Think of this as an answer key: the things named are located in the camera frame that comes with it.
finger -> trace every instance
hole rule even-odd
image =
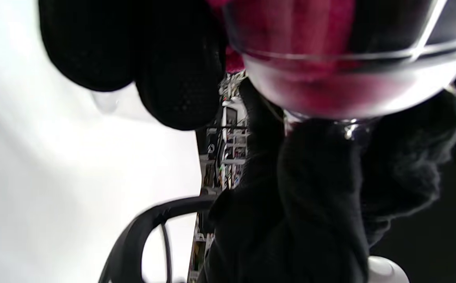
[[[211,122],[220,105],[226,40],[204,0],[134,2],[135,83],[142,103],[179,130]]]
[[[438,165],[449,160],[455,143],[456,93],[443,91],[383,118],[363,157],[364,220],[376,227],[434,202],[440,194]]]
[[[94,91],[127,86],[133,80],[130,3],[39,0],[41,38],[57,69]]]
[[[363,282],[360,149],[335,127],[309,120],[294,129],[280,152],[278,191],[300,267],[316,279]]]
[[[278,151],[284,139],[282,110],[267,102],[249,79],[239,87],[244,101],[250,135],[248,156],[240,186],[275,186]]]

black fabric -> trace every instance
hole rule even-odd
[[[109,92],[133,80],[130,1],[38,0],[43,43],[72,82]]]
[[[174,129],[215,118],[226,39],[204,0],[39,0],[39,15],[48,56],[72,82],[110,92],[135,81]]]
[[[134,8],[136,85],[150,113],[168,127],[214,120],[226,41],[204,0],[138,1]]]
[[[248,79],[240,95],[248,162],[210,211],[215,240],[199,282],[366,282],[368,247],[393,218],[439,195],[437,166],[456,142],[456,95],[383,118],[365,154],[327,134],[330,121],[307,121],[284,139]]]

black mesh fabric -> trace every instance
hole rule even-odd
[[[137,5],[136,85],[143,104],[175,129],[211,122],[220,103],[226,42],[210,7],[203,0]]]
[[[129,1],[39,0],[41,36],[53,64],[95,91],[132,81]]]
[[[39,14],[48,56],[72,82],[109,92],[135,81],[174,129],[215,118],[226,39],[203,0],[39,0]]]

pink fabric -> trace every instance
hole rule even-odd
[[[206,1],[223,22],[221,8],[232,0]],[[240,41],[252,50],[328,56],[347,52],[355,0],[233,1]],[[231,47],[226,48],[226,71],[233,73],[243,69],[240,54]]]

wine glass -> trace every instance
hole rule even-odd
[[[285,110],[288,129],[326,118],[355,138],[456,78],[456,0],[228,0],[223,13],[251,82]]]

